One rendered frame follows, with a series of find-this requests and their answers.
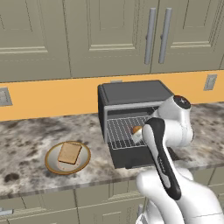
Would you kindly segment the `dark grey toaster oven door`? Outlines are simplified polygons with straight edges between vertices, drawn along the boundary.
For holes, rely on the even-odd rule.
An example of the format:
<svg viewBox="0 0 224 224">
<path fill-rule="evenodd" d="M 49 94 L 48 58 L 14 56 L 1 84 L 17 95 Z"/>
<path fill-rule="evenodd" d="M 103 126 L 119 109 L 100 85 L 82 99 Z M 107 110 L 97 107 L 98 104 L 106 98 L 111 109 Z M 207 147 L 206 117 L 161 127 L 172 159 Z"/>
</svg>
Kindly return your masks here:
<svg viewBox="0 0 224 224">
<path fill-rule="evenodd" d="M 126 142 L 108 142 L 114 167 L 134 169 L 154 165 L 150 150 L 145 145 L 130 146 Z"/>
</svg>

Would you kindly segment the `dark grey toaster oven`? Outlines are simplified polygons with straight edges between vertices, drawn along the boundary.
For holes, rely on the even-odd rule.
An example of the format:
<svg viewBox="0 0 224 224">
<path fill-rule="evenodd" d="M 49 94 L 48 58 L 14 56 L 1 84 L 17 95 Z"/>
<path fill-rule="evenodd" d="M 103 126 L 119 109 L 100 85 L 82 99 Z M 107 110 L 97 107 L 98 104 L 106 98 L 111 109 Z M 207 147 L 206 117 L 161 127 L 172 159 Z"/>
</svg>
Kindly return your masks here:
<svg viewBox="0 0 224 224">
<path fill-rule="evenodd" d="M 108 120 L 147 116 L 173 92 L 161 80 L 103 83 L 97 88 L 98 116 L 104 141 L 107 142 Z"/>
</svg>

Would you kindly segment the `olive wall cupboard door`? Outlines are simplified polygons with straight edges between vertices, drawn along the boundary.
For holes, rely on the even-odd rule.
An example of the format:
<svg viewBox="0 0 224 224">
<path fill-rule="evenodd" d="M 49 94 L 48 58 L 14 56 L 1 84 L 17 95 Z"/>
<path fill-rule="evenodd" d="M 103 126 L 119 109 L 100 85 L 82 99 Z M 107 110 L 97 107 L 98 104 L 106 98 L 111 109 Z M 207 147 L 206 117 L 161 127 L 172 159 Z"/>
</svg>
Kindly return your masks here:
<svg viewBox="0 0 224 224">
<path fill-rule="evenodd" d="M 150 9 L 158 0 L 65 0 L 74 78 L 147 74 Z"/>
<path fill-rule="evenodd" d="M 172 8 L 164 63 L 159 64 L 166 8 Z M 224 56 L 224 0 L 159 0 L 153 74 L 217 70 Z"/>
<path fill-rule="evenodd" d="M 63 0 L 0 0 L 0 82 L 69 76 Z"/>
</svg>

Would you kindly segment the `tan bread slice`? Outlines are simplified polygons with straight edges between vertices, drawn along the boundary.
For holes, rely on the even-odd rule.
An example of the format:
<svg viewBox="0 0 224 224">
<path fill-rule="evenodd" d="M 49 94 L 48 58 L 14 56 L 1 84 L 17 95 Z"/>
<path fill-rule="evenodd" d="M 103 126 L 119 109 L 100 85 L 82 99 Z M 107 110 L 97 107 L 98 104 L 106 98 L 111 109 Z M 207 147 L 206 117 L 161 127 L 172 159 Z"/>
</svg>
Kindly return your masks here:
<svg viewBox="0 0 224 224">
<path fill-rule="evenodd" d="M 63 163 L 74 165 L 80 154 L 81 148 L 82 146 L 76 143 L 63 143 L 58 160 Z"/>
</svg>

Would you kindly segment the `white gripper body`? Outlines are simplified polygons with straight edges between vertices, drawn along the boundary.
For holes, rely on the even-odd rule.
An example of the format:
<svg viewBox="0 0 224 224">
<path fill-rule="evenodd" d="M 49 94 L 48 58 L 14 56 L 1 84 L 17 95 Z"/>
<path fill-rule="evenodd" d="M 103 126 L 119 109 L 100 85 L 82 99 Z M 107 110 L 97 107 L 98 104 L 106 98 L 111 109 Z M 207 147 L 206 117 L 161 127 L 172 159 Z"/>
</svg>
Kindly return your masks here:
<svg viewBox="0 0 224 224">
<path fill-rule="evenodd" d="M 140 132 L 140 131 L 136 132 L 132 138 L 133 138 L 133 142 L 135 144 L 141 142 L 143 140 L 142 132 Z"/>
</svg>

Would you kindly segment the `olive base cupboard door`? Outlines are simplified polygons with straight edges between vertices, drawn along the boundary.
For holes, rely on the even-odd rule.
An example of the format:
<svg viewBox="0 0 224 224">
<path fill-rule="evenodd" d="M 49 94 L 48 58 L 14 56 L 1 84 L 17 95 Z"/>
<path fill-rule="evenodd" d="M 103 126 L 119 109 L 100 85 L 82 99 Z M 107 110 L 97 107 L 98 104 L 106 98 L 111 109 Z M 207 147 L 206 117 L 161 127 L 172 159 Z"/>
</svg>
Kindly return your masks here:
<svg viewBox="0 0 224 224">
<path fill-rule="evenodd" d="M 79 224 L 76 208 L 53 211 L 41 207 L 15 209 L 11 215 L 0 216 L 0 224 Z"/>
<path fill-rule="evenodd" d="M 80 224 L 135 224 L 138 206 L 144 202 L 140 197 L 79 207 Z"/>
</svg>

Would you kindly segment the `olive drawer front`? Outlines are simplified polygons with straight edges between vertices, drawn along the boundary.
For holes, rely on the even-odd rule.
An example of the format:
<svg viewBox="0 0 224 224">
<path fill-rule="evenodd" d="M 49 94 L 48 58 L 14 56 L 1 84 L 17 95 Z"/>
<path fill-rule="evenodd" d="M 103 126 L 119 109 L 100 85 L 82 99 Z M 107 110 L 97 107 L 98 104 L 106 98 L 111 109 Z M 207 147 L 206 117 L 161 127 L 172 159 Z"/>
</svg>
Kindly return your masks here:
<svg viewBox="0 0 224 224">
<path fill-rule="evenodd" d="M 192 172 L 195 181 L 209 186 L 217 196 L 224 196 L 224 166 Z"/>
<path fill-rule="evenodd" d="M 142 203 L 145 201 L 145 198 L 137 190 L 135 180 L 77 188 L 75 195 L 78 207 L 123 200 L 140 200 Z"/>
<path fill-rule="evenodd" d="M 42 207 L 51 210 L 76 208 L 73 190 L 28 193 L 0 196 L 0 207 L 8 209 L 31 209 Z"/>
</svg>

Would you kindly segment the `beige bowl with brown rim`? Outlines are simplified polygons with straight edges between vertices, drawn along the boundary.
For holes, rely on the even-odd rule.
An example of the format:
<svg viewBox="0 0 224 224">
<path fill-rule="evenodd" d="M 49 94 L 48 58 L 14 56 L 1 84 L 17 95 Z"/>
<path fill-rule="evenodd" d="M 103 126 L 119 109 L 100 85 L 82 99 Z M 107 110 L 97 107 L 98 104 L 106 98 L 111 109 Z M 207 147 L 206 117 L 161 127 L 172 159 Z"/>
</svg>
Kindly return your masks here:
<svg viewBox="0 0 224 224">
<path fill-rule="evenodd" d="M 52 173 L 59 175 L 69 175 L 76 173 L 85 168 L 91 158 L 90 149 L 83 143 L 75 141 L 66 141 L 67 144 L 79 144 L 81 146 L 80 153 L 75 164 L 60 162 L 58 156 L 62 148 L 62 143 L 57 143 L 45 154 L 45 167 Z"/>
</svg>

